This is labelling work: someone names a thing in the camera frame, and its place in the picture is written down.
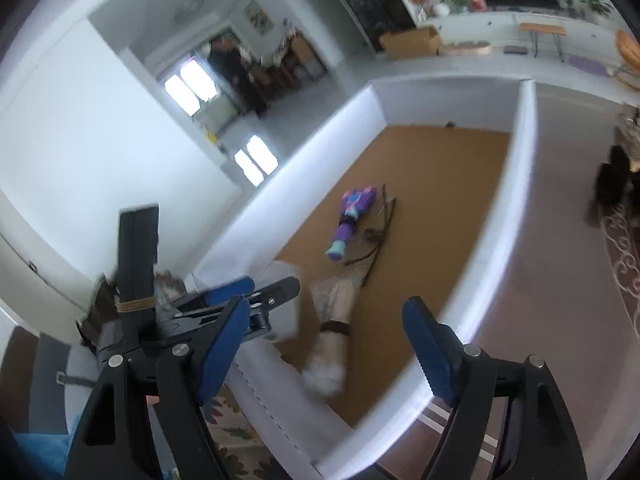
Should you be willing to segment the cardboard box on floor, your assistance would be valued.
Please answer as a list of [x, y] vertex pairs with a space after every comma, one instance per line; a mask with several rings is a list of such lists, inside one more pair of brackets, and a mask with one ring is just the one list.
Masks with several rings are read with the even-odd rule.
[[387, 56], [395, 61], [435, 56], [442, 47], [442, 37], [433, 26], [386, 32], [378, 41]]

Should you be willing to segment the white tv cabinet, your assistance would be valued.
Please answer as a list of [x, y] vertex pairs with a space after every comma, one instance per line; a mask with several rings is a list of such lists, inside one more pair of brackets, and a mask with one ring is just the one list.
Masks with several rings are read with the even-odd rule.
[[419, 22], [418, 27], [434, 27], [445, 42], [488, 41], [495, 46], [525, 44], [531, 47], [532, 36], [521, 30], [521, 24], [525, 23], [563, 27], [566, 35], [562, 38], [562, 47], [567, 51], [618, 57], [616, 27], [607, 28], [566, 16], [524, 12], [462, 13], [429, 18]]

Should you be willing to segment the clear plastic storage box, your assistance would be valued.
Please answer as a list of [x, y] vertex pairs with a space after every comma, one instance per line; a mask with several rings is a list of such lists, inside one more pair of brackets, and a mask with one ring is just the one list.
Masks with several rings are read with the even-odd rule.
[[269, 310], [270, 330], [264, 336], [265, 340], [273, 344], [295, 339], [298, 335], [300, 323], [299, 295], [302, 291], [300, 269], [292, 263], [273, 260], [264, 270], [257, 273], [254, 278], [256, 289], [263, 289], [283, 280], [290, 280], [290, 284], [284, 285], [285, 297], [288, 300]]

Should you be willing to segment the purple butterfly toy wand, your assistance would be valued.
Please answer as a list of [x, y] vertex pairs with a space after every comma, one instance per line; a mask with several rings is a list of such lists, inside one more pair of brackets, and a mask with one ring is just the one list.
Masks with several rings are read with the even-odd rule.
[[332, 261], [342, 261], [349, 242], [357, 232], [358, 222], [372, 208], [378, 191], [372, 186], [356, 188], [343, 194], [340, 218], [334, 232], [332, 243], [326, 250], [326, 256]]

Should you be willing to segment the orange lounge chair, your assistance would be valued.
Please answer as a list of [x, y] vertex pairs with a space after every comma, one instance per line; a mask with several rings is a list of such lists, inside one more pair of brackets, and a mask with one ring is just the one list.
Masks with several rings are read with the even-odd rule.
[[640, 46], [638, 40], [623, 29], [617, 29], [615, 45], [623, 63], [613, 70], [612, 77], [632, 90], [639, 91]]

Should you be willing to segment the rimless eyeglasses with cord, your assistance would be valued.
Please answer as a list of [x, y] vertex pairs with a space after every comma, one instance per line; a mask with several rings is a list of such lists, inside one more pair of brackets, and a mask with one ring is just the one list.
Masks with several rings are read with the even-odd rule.
[[360, 280], [361, 287], [366, 287], [368, 281], [370, 280], [376, 263], [378, 262], [378, 257], [380, 256], [381, 249], [387, 240], [388, 232], [390, 232], [390, 225], [392, 224], [395, 214], [397, 200], [395, 197], [390, 197], [387, 195], [385, 184], [382, 185], [381, 198], [383, 225], [379, 229], [371, 228], [370, 226], [368, 226], [362, 234], [362, 239], [371, 245], [370, 250], [362, 256], [348, 258], [344, 263], [345, 268], [347, 268], [348, 266], [359, 266], [360, 263], [363, 262], [369, 263], [367, 271], [362, 274]]

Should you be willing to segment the person in black clothes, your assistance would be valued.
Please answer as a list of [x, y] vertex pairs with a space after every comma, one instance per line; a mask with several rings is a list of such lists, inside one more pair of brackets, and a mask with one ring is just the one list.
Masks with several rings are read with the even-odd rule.
[[250, 81], [240, 50], [228, 37], [210, 40], [209, 47], [207, 61], [212, 69], [230, 84], [232, 90], [251, 112], [258, 117], [264, 116], [268, 106]]

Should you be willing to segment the framed wall picture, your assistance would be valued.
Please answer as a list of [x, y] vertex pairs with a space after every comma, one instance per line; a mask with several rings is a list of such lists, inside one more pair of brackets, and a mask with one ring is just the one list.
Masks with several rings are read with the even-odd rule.
[[265, 9], [256, 1], [250, 0], [244, 8], [244, 14], [256, 34], [266, 36], [273, 30], [273, 21]]

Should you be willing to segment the wooden bench table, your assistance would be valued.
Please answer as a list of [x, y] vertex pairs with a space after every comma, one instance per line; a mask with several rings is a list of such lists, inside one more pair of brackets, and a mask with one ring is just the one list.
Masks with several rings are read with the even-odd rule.
[[562, 63], [565, 62], [562, 40], [567, 35], [567, 30], [563, 26], [521, 22], [518, 24], [518, 30], [529, 34], [530, 40], [532, 40], [535, 58], [539, 53], [539, 38], [541, 36], [550, 36], [553, 40], [553, 44], [555, 45], [556, 52], [558, 52], [560, 61]]

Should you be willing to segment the white storage bin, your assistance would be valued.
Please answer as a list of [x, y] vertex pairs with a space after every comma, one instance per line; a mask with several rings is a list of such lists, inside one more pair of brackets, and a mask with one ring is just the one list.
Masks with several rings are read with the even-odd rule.
[[[280, 350], [242, 344], [226, 383], [277, 462], [294, 479], [348, 479], [373, 465], [433, 393], [402, 330], [419, 296], [463, 342], [494, 300], [518, 239], [537, 143], [536, 84], [525, 76], [408, 75], [367, 82], [262, 184], [195, 266], [203, 288], [254, 278], [273, 260], [302, 278], [297, 337]], [[382, 185], [395, 197], [387, 240], [350, 328], [343, 393], [327, 401], [300, 369], [316, 336], [315, 282], [371, 245], [383, 225]], [[345, 258], [332, 243], [345, 192], [372, 186]]]

